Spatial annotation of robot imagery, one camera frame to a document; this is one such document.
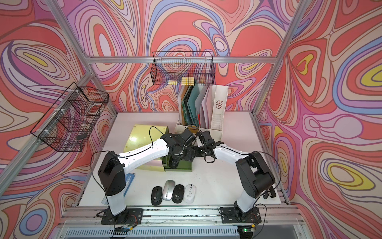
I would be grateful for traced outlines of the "green drawer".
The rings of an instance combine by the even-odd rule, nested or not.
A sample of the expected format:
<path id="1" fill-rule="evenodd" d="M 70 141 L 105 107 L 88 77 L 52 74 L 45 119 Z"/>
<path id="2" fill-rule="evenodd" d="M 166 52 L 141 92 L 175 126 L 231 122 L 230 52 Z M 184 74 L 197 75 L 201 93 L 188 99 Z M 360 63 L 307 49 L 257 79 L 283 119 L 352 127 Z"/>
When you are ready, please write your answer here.
<path id="1" fill-rule="evenodd" d="M 160 157 L 160 160 L 165 172 L 192 172 L 193 170 L 193 163 L 184 160 L 178 160 L 177 167 L 170 167 L 169 164 L 173 161 L 176 161 L 173 159 L 173 155 L 171 153 L 169 153 L 167 156 Z"/>

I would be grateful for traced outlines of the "silver computer mouse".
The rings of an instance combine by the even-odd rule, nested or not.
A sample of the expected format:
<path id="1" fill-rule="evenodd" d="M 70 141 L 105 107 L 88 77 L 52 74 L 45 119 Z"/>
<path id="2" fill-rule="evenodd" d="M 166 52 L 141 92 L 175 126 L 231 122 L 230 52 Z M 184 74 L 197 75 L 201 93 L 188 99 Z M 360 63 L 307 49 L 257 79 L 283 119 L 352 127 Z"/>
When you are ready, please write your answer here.
<path id="1" fill-rule="evenodd" d="M 175 189 L 175 181 L 167 180 L 163 188 L 162 199 L 165 201 L 172 200 L 174 189 Z"/>

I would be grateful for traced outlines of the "yellow-green drawer cabinet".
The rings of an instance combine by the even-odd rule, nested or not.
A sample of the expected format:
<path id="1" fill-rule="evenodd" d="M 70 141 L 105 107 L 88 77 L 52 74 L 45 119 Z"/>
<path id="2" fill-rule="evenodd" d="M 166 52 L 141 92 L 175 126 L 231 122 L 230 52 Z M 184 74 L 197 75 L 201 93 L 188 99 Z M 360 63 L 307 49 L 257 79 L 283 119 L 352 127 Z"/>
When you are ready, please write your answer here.
<path id="1" fill-rule="evenodd" d="M 125 144 L 123 152 L 127 153 L 129 151 L 136 150 L 138 148 L 150 144 L 150 136 L 153 139 L 153 141 L 156 141 L 160 138 L 160 136 L 163 133 L 169 133 L 169 129 L 167 126 L 153 125 L 153 128 L 151 130 L 149 130 L 150 128 L 151 125 L 135 124 Z M 136 169 L 164 172 L 165 166 L 163 165 L 162 160 L 162 158 L 156 158 L 148 163 L 137 167 Z"/>

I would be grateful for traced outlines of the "white computer mouse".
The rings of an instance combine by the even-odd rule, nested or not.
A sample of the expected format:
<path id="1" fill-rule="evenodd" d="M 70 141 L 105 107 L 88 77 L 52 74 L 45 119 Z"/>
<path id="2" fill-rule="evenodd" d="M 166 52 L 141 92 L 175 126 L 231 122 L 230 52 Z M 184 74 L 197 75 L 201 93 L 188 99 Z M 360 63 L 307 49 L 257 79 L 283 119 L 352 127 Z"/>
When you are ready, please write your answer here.
<path id="1" fill-rule="evenodd" d="M 185 187 L 183 201 L 188 203 L 188 204 L 192 204 L 195 200 L 195 197 L 196 197 L 196 190 L 197 190 L 197 188 L 194 184 L 188 184 Z"/>

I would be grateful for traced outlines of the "black Lecoo mouse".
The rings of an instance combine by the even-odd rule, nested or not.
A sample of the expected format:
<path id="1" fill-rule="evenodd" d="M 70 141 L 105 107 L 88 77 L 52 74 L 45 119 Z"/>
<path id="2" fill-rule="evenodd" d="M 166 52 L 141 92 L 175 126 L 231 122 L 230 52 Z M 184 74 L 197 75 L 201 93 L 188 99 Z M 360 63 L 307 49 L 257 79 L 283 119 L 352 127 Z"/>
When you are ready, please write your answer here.
<path id="1" fill-rule="evenodd" d="M 163 189 L 161 186 L 155 186 L 151 192 L 151 204 L 153 206 L 158 206 L 163 200 Z"/>
<path id="2" fill-rule="evenodd" d="M 185 193 L 185 187 L 181 184 L 175 186 L 172 195 L 172 201 L 176 204 L 180 204 L 183 201 Z"/>

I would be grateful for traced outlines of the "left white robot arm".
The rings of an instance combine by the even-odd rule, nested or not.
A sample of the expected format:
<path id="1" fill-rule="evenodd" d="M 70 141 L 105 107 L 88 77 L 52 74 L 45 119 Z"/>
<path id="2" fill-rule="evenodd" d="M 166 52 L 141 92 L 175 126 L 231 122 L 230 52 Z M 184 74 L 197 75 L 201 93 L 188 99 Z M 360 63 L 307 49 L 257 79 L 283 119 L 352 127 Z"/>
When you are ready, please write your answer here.
<path id="1" fill-rule="evenodd" d="M 126 174 L 160 157 L 170 157 L 168 162 L 170 168 L 176 168 L 181 160 L 193 161 L 195 141 L 194 134 L 185 129 L 181 134 L 164 134 L 156 141 L 127 153 L 116 154 L 114 151 L 109 151 L 97 174 L 111 214 L 117 216 L 126 210 L 123 195 Z"/>

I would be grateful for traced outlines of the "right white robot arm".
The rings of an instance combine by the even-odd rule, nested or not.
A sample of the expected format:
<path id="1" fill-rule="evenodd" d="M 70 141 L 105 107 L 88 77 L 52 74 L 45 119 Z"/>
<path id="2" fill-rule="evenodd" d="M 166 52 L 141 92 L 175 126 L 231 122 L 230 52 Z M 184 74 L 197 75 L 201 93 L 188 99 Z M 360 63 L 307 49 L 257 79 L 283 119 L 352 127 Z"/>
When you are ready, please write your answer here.
<path id="1" fill-rule="evenodd" d="M 200 146 L 194 146 L 195 157 L 212 157 L 214 160 L 223 160 L 233 164 L 238 172 L 243 192 L 232 208 L 221 208 L 222 221 L 227 223 L 230 219 L 235 222 L 253 224 L 261 222 L 257 215 L 256 202 L 260 197 L 276 197 L 273 173 L 258 151 L 242 152 L 233 149 L 221 141 L 215 141 L 208 131 L 197 132 Z"/>

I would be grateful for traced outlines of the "green folder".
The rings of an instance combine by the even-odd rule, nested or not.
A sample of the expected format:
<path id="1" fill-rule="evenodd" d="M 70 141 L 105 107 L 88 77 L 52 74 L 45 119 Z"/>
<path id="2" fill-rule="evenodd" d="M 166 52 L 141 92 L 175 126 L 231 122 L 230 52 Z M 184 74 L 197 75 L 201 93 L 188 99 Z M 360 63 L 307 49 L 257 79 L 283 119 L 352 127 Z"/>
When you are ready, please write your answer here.
<path id="1" fill-rule="evenodd" d="M 194 88 L 194 86 L 188 86 L 186 93 L 182 99 L 182 111 L 184 114 L 185 125 L 192 124 L 191 113 L 190 113 L 190 110 L 188 107 L 188 100 L 189 100 L 189 97 L 190 97 L 190 94 L 191 94 L 193 88 Z"/>

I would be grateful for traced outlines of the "pink folder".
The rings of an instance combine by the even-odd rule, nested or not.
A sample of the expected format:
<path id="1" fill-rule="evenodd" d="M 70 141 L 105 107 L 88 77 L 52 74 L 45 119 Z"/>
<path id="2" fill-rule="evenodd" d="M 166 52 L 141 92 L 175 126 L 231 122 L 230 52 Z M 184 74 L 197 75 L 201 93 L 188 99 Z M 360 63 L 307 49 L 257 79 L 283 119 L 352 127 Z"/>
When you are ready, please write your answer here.
<path id="1" fill-rule="evenodd" d="M 205 98 L 202 101 L 202 111 L 204 114 L 204 120 L 205 120 L 205 128 L 211 127 L 211 120 L 212 120 L 212 86 L 210 86 L 205 94 Z"/>

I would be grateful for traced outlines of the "white file organizer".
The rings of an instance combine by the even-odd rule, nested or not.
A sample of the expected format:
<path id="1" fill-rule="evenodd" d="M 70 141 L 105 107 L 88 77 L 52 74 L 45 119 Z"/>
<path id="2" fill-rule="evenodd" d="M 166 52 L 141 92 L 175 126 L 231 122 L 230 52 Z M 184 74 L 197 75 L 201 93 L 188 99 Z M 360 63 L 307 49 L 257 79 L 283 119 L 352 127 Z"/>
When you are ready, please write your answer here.
<path id="1" fill-rule="evenodd" d="M 193 132 L 207 130 L 214 140 L 221 140 L 227 97 L 228 86 L 182 86 L 177 97 L 179 119 L 175 132 L 181 133 L 186 127 Z"/>

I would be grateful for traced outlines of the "teal folder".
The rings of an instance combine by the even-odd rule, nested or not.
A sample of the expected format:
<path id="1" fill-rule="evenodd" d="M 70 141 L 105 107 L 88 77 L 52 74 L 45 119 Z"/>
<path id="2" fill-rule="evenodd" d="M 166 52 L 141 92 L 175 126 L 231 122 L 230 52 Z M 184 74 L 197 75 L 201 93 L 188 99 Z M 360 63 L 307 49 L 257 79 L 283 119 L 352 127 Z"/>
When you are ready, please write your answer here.
<path id="1" fill-rule="evenodd" d="M 199 96 L 199 93 L 200 93 L 199 86 L 195 85 L 192 88 L 189 99 L 187 101 L 192 124 L 196 126 L 199 126 L 197 107 L 196 107 L 196 99 Z"/>

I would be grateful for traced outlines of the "blue plastic package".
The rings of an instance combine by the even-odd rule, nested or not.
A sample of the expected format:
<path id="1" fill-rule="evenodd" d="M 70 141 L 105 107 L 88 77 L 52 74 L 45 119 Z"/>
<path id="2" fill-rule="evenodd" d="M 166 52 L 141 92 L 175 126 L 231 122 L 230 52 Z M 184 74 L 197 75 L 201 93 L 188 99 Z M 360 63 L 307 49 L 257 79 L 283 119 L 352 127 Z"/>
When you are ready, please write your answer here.
<path id="1" fill-rule="evenodd" d="M 126 186 L 125 186 L 125 188 L 124 188 L 124 190 L 123 190 L 123 196 L 124 196 L 124 197 L 126 196 L 127 191 L 128 191 L 128 189 L 129 189 L 131 183 L 133 182 L 134 178 L 135 178 L 135 174 L 134 174 L 134 173 L 128 173 L 128 174 L 125 174 L 125 183 L 126 183 Z M 107 205 L 107 199 L 106 199 L 105 196 L 104 196 L 104 198 L 102 199 L 101 203 L 102 203 L 103 205 Z"/>

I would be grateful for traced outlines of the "yellow sticky note pad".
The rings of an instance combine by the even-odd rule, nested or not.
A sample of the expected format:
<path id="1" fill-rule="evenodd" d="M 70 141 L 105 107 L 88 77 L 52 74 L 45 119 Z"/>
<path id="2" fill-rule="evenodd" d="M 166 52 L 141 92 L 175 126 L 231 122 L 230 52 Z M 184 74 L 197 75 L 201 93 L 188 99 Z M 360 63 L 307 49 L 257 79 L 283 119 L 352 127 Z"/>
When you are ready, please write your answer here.
<path id="1" fill-rule="evenodd" d="M 178 85 L 178 81 L 176 81 L 176 80 L 169 80 L 168 84 L 169 85 Z"/>

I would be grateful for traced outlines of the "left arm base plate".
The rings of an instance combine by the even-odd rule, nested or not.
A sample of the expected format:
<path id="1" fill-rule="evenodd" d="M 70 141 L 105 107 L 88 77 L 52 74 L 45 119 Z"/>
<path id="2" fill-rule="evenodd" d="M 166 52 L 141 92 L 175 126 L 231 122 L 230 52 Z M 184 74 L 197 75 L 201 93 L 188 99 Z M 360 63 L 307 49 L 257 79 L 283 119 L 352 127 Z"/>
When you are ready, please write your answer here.
<path id="1" fill-rule="evenodd" d="M 101 217 L 102 225 L 140 225 L 143 216 L 141 208 L 126 208 L 120 214 L 114 216 L 110 208 L 107 208 Z"/>

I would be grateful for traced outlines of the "aluminium front rail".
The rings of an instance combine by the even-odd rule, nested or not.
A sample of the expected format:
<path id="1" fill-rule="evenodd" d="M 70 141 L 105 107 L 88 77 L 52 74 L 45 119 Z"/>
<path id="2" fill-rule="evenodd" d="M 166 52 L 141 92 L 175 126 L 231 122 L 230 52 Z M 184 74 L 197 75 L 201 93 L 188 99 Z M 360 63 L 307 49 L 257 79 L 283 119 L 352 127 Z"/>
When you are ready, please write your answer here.
<path id="1" fill-rule="evenodd" d="M 102 207 L 79 207 L 64 212 L 53 239 L 311 239 L 308 227 L 295 206 L 259 206 L 261 222 L 222 222 L 218 206 L 142 207 L 140 224 L 103 225 Z"/>

